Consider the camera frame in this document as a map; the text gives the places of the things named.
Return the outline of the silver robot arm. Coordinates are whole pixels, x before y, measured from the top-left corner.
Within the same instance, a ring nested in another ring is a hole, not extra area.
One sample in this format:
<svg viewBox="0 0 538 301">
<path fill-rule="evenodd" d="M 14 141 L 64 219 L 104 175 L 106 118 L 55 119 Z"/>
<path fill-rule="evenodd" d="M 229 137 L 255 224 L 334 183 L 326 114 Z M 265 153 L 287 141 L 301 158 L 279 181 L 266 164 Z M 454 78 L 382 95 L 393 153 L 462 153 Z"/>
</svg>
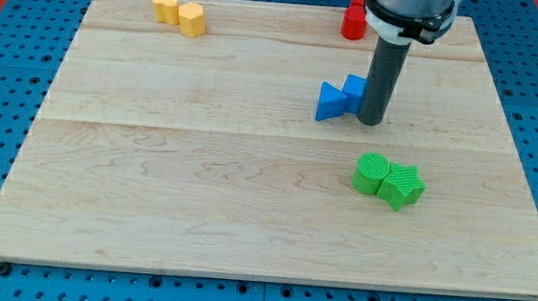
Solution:
<svg viewBox="0 0 538 301">
<path fill-rule="evenodd" d="M 454 23 L 463 0 L 364 0 L 365 21 L 379 38 L 431 45 Z"/>
</svg>

